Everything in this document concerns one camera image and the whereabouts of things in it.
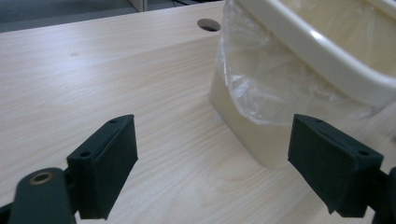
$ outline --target wood grain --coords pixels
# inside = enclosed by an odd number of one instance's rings
[[[222,4],[0,34],[0,204],[22,177],[65,168],[104,122],[133,113],[139,161],[108,221],[78,223],[370,223],[370,210],[329,215],[292,166],[263,168],[214,120],[219,33],[196,22],[220,21]],[[390,110],[355,130],[388,167],[395,120]]]

